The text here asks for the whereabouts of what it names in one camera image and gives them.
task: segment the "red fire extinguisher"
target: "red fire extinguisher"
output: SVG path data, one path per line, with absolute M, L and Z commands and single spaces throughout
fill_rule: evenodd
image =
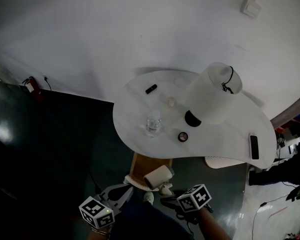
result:
M 24 86 L 38 102 L 44 101 L 44 96 L 41 94 L 41 89 L 33 76 L 30 76 L 22 83 L 24 83 Z

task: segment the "lamp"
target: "lamp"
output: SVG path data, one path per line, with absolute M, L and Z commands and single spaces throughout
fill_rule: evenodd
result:
M 186 123 L 192 127 L 201 122 L 221 124 L 241 90 L 242 81 L 231 66 L 221 62 L 210 64 L 186 89 Z

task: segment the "clear glass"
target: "clear glass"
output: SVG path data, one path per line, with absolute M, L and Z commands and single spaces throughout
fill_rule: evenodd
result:
M 146 119 L 146 123 L 145 123 L 145 128 L 146 128 L 145 134 L 149 136 L 151 139 L 153 139 L 156 135 L 158 135 L 161 126 L 162 126 L 161 118 L 154 118 L 153 116 L 149 116 Z

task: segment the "smartphone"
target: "smartphone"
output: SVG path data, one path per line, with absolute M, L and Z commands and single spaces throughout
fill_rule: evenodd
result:
M 259 159 L 258 138 L 256 135 L 249 136 L 250 155 L 253 160 Z

